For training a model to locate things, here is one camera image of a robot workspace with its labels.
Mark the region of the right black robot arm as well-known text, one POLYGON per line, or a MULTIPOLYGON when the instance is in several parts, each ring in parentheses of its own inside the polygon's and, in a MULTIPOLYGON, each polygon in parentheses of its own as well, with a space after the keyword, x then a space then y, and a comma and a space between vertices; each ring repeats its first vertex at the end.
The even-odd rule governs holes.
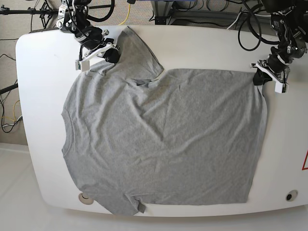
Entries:
POLYGON ((103 22, 110 18, 114 11, 115 1, 111 1, 108 14, 103 18, 89 15, 90 0, 63 0, 58 10, 56 26, 64 33, 74 34, 80 44, 76 70, 82 72, 90 69, 90 59, 95 56, 106 62, 116 64, 119 61, 119 46, 114 39, 107 38, 109 31, 95 27, 91 22, 103 22))

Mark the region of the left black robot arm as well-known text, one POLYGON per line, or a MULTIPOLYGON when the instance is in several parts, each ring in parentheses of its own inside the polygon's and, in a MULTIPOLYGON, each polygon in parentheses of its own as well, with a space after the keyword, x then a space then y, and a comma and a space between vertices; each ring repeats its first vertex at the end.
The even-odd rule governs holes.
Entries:
POLYGON ((275 92, 286 93, 288 90, 288 75, 290 64, 294 59, 299 59, 308 52, 308 2, 306 0, 263 0, 260 4, 249 7, 246 1, 242 4, 248 11, 244 20, 250 32, 258 39, 257 45, 252 49, 242 48, 246 51, 254 51, 263 42, 272 45, 271 54, 265 60, 259 60, 251 64, 257 69, 253 84, 262 86, 269 81, 275 82, 275 92), (255 10, 263 7, 270 14, 270 26, 277 33, 278 41, 269 41, 262 37, 262 30, 255 10))

